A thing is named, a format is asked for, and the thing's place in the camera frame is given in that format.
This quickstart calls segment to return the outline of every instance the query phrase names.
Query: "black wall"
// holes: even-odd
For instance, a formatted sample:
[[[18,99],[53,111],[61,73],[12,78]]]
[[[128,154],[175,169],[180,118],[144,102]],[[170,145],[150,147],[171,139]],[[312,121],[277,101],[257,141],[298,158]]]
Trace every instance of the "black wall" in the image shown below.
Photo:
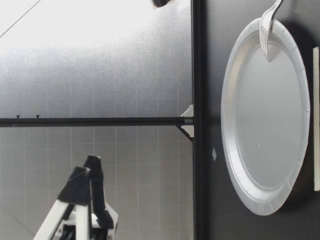
[[[204,236],[210,240],[316,240],[320,239],[320,194],[312,192],[302,201],[292,202],[270,216],[251,213],[238,198],[230,181],[222,147],[220,106],[227,61],[238,35],[252,20],[259,18],[275,0],[203,0],[199,18],[202,31],[203,69],[209,126],[206,149],[207,174],[204,202]],[[312,49],[320,46],[320,0],[283,0],[275,18],[296,40],[308,79],[312,81]],[[217,153],[212,160],[212,147]],[[306,163],[312,167],[312,159]],[[313,188],[312,184],[304,185]]]

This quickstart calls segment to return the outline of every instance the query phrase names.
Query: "wire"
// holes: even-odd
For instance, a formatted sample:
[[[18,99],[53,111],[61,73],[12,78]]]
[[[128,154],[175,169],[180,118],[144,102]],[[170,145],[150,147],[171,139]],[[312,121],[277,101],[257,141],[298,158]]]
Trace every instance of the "wire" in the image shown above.
[[[2,33],[0,35],[0,39],[10,30],[14,27],[14,25],[16,25],[28,12],[31,11],[31,9],[33,9],[38,3],[40,3],[40,1],[42,0],[38,0],[34,5],[32,5],[32,7],[30,7],[21,17],[19,17],[7,30],[4,31],[4,33]]]

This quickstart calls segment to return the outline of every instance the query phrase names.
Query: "plate rim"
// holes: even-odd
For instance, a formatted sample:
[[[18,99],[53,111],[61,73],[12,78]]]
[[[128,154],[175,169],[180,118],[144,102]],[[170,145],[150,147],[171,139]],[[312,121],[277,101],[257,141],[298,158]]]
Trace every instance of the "plate rim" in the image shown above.
[[[231,151],[228,147],[228,137],[226,136],[226,130],[225,130],[225,114],[226,114],[226,106],[228,105],[227,100],[226,100],[226,95],[228,93],[228,86],[227,83],[229,82],[230,79],[230,73],[231,73],[231,67],[233,66],[235,57],[237,56],[237,52],[239,47],[243,44],[243,42],[250,37],[252,34],[259,32],[259,25],[260,25],[260,18],[257,18],[250,22],[244,30],[241,32],[239,37],[237,38],[230,57],[227,62],[227,67],[225,70],[225,75],[223,79],[223,87],[222,87],[222,96],[221,96],[221,135],[222,135],[222,145],[223,145],[223,151],[224,151],[224,156],[226,160],[226,165],[228,169],[229,176],[231,178],[231,182],[233,187],[236,190],[237,195],[241,199],[241,201],[244,203],[244,205],[253,213],[257,215],[270,215],[274,212],[276,212],[287,200],[288,196],[290,195],[290,192],[296,182],[296,179],[298,177],[298,174],[300,172],[306,150],[307,150],[307,145],[308,145],[308,137],[309,137],[309,125],[310,125],[310,96],[309,96],[309,88],[308,88],[308,79],[307,79],[307,74],[304,68],[304,62],[301,57],[299,48],[293,39],[292,35],[290,32],[286,29],[284,25],[282,25],[281,22],[274,20],[272,24],[272,29],[271,32],[272,34],[279,39],[282,43],[284,42],[289,42],[291,45],[293,45],[293,49],[289,54],[294,54],[295,57],[297,57],[298,62],[294,62],[291,58],[291,61],[294,65],[294,68],[297,69],[297,65],[303,66],[301,69],[301,76],[298,76],[299,73],[297,73],[297,78],[298,80],[300,78],[303,78],[303,82],[299,83],[299,86],[303,86],[303,88],[300,88],[301,95],[304,96],[303,99],[301,99],[302,105],[305,109],[305,111],[302,112],[303,115],[306,117],[306,124],[305,124],[305,136],[303,139],[303,154],[301,154],[301,165],[298,165],[297,168],[294,168],[294,170],[288,175],[288,181],[287,184],[279,184],[279,189],[277,191],[273,191],[273,197],[271,197],[267,201],[258,201],[252,197],[248,193],[248,190],[244,189],[243,184],[237,177],[237,173],[235,172],[234,165],[232,163],[232,156],[230,156]]]

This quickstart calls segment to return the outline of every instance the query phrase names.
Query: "white plastic fork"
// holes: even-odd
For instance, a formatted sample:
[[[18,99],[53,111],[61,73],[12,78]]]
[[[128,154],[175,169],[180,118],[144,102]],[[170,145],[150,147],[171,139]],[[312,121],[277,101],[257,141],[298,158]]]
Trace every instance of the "white plastic fork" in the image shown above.
[[[278,8],[280,7],[283,0],[276,0],[272,7],[270,7],[267,11],[265,11],[262,14],[261,20],[260,20],[260,27],[259,27],[259,35],[260,35],[260,45],[262,48],[262,51],[264,53],[264,56],[268,60],[269,54],[268,54],[268,39],[269,34],[271,31],[271,26],[273,22],[274,15]]]

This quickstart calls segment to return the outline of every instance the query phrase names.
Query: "white paper plate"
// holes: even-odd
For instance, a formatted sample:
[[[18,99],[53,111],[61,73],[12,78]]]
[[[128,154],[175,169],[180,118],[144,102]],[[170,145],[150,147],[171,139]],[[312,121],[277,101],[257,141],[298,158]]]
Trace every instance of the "white paper plate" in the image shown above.
[[[238,196],[253,213],[269,215],[288,198],[304,161],[310,99],[304,63],[288,30],[273,22],[268,62],[260,47],[259,23],[252,21],[232,49],[221,128]]]

